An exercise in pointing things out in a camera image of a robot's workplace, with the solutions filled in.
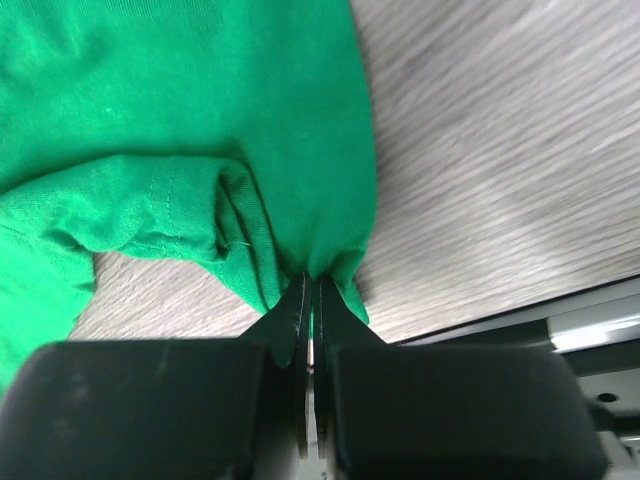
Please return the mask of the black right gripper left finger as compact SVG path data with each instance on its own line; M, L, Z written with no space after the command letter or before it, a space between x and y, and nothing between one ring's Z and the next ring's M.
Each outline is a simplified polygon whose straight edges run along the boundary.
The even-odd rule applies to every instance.
M312 289L234 338L61 341L1 403L5 479L291 479L308 449Z

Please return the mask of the green t-shirt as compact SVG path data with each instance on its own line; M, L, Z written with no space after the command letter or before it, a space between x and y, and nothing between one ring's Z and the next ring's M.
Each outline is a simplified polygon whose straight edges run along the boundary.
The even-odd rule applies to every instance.
M93 257L196 263L259 312L354 283L376 215L346 1L1 5L1 383L66 338Z

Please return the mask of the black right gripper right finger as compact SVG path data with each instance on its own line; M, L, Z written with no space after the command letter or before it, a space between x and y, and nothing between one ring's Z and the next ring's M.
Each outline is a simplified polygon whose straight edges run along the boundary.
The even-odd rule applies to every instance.
M334 281L313 291L315 419L337 479L602 479L578 383L547 349L392 346Z

